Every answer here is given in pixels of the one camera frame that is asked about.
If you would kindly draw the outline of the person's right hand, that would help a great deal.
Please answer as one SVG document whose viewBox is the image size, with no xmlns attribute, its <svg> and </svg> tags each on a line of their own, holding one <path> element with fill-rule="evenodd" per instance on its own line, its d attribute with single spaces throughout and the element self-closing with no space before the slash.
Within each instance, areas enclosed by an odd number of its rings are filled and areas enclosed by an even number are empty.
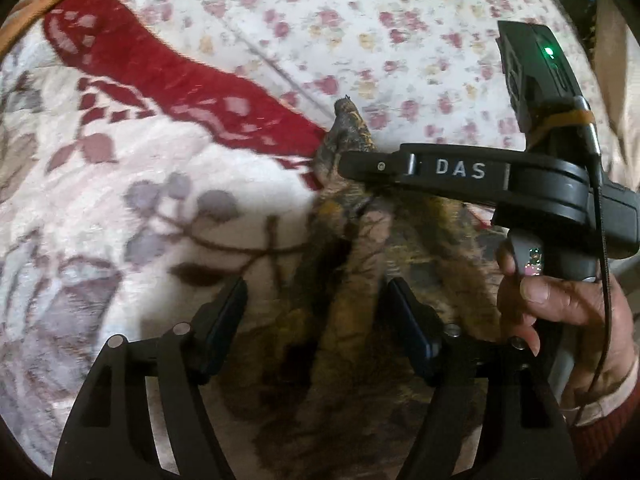
<svg viewBox="0 0 640 480">
<path fill-rule="evenodd" d="M 544 348 L 537 332 L 540 321 L 574 332 L 570 345 L 574 366 L 564 388 L 562 408 L 589 404 L 616 391 L 636 369 L 638 349 L 628 300 L 614 276 L 611 286 L 611 329 L 605 329 L 600 282 L 572 282 L 516 272 L 511 244 L 502 243 L 496 260 L 502 273 L 497 306 L 506 338 L 518 337 L 534 353 Z"/>
</svg>

